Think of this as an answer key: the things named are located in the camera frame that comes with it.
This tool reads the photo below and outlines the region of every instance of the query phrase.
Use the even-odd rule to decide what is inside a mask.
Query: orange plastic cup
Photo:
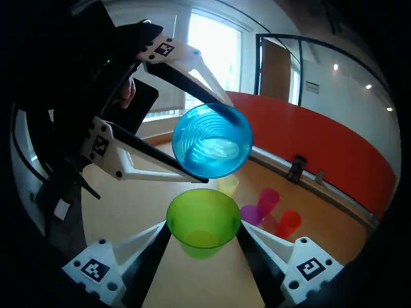
[[[301,222],[302,219],[298,212],[287,210],[279,221],[275,235],[286,240],[301,226]]]

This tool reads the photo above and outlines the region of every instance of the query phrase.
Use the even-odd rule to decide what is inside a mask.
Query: white wall
[[[393,114],[364,85],[333,71],[330,64],[304,61],[301,106],[327,116],[355,131],[372,144],[401,173],[399,127]],[[319,94],[306,91],[305,81],[320,85]]]

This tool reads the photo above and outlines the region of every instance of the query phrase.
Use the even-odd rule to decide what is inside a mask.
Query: blue plastic cup
[[[253,133],[240,111],[213,103],[195,107],[180,119],[172,145],[176,160],[186,171],[216,179],[245,163],[253,146]]]

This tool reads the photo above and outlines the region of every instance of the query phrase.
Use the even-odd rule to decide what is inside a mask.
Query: plastic cup
[[[301,226],[301,216],[298,212],[294,210],[287,210],[281,217],[275,235],[287,239],[291,234],[294,233]]]
[[[180,165],[193,175],[216,179],[239,169],[253,145],[251,126],[234,107],[221,103],[200,105],[178,121],[173,132],[173,152]]]
[[[189,256],[207,259],[234,238],[241,215],[234,200],[222,192],[192,189],[172,201],[166,221]]]
[[[237,189],[238,182],[239,180],[235,175],[229,175],[227,177],[219,178],[218,191],[232,198],[235,190]]]
[[[264,217],[267,216],[275,208],[279,202],[279,193],[273,189],[266,188],[260,193],[257,207],[263,212]]]
[[[263,213],[255,205],[246,205],[240,209],[241,219],[251,223],[254,226],[258,226],[264,219]]]

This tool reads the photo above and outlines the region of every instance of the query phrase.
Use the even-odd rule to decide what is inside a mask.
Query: cup rim
[[[184,245],[187,245],[187,246],[189,246],[189,247],[192,247],[192,248],[196,248],[196,249],[216,249],[216,248],[219,248],[219,247],[224,246],[225,244],[227,244],[228,242],[230,242],[230,241],[237,235],[238,231],[239,231],[240,228],[241,228],[241,213],[240,213],[240,209],[238,208],[238,205],[237,205],[237,203],[235,203],[235,201],[234,201],[233,198],[230,198],[230,199],[232,199],[233,202],[234,202],[234,204],[237,206],[238,215],[239,215],[239,224],[238,224],[238,228],[237,228],[237,230],[235,231],[233,237],[231,237],[230,239],[228,239],[226,242],[224,242],[224,243],[222,243],[222,244],[220,244],[220,245],[217,245],[217,246],[213,246],[213,247],[197,247],[197,246],[190,245],[190,244],[186,243],[185,241],[181,240],[181,239],[178,238],[176,235],[174,235],[173,232],[171,231],[171,229],[170,229],[170,227],[169,227],[169,220],[168,220],[168,218],[169,218],[170,205],[174,202],[175,199],[177,199],[178,197],[180,197],[182,194],[185,194],[185,193],[187,193],[188,191],[192,191],[192,190],[212,190],[213,192],[216,192],[216,193],[218,193],[218,194],[223,194],[225,197],[230,198],[230,197],[227,196],[226,194],[224,194],[224,193],[222,193],[222,192],[220,192],[220,191],[218,191],[218,190],[211,189],[211,188],[194,188],[194,189],[189,189],[189,190],[183,191],[182,193],[180,193],[178,196],[176,196],[176,197],[170,202],[169,207],[167,208],[167,213],[166,213],[166,215],[165,215],[165,223],[167,224],[167,228],[169,228],[170,233],[171,233],[180,243],[182,243],[182,244],[184,244]]]

